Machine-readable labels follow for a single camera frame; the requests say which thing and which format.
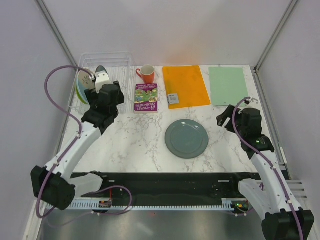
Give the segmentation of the dark blue floral plate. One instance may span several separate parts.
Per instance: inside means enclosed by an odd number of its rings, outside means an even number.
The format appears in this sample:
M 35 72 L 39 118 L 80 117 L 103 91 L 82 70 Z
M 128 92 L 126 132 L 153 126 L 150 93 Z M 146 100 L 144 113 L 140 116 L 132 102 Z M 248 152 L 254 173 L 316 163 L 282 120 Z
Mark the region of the dark blue floral plate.
M 96 70 L 95 70 L 95 74 L 99 75 L 99 74 L 106 74 L 108 75 L 108 71 L 106 70 L 106 68 L 102 65 L 99 65 Z

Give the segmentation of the grey-green ribbed plate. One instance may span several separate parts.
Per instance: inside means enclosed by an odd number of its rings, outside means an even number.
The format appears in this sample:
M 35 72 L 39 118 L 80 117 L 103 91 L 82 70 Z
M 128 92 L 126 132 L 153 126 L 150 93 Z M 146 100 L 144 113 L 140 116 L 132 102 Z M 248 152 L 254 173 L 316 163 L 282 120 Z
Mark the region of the grey-green ribbed plate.
M 182 159 L 193 159 L 205 152 L 209 136 L 200 123 L 191 119 L 179 119 L 167 128 L 164 141 L 173 155 Z

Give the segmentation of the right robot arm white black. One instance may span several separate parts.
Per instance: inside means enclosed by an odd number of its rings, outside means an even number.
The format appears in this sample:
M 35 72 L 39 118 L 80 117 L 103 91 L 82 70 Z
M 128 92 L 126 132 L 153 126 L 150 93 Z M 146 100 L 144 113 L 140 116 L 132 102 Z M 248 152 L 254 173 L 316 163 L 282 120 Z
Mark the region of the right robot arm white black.
M 256 108 L 239 109 L 229 105 L 217 116 L 217 125 L 238 136 L 241 148 L 262 180 L 252 178 L 229 184 L 235 197 L 244 196 L 259 215 L 267 240 L 306 240 L 315 222 L 313 213 L 304 210 L 292 193 L 278 163 L 271 140 L 262 133 L 262 116 Z

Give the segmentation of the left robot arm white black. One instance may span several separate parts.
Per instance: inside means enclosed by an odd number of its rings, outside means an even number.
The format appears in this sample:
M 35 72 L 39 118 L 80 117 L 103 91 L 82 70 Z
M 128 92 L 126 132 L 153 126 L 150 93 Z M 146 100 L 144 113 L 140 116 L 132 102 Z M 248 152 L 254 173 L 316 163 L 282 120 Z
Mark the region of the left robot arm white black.
M 44 167 L 35 166 L 30 175 L 34 196 L 59 210 L 65 210 L 75 198 L 94 192 L 106 196 L 110 185 L 100 174 L 92 171 L 73 178 L 75 167 L 91 145 L 114 123 L 119 115 L 118 105 L 124 103 L 124 94 L 118 81 L 105 84 L 99 91 L 87 91 L 91 97 L 90 109 L 79 121 L 79 130 Z

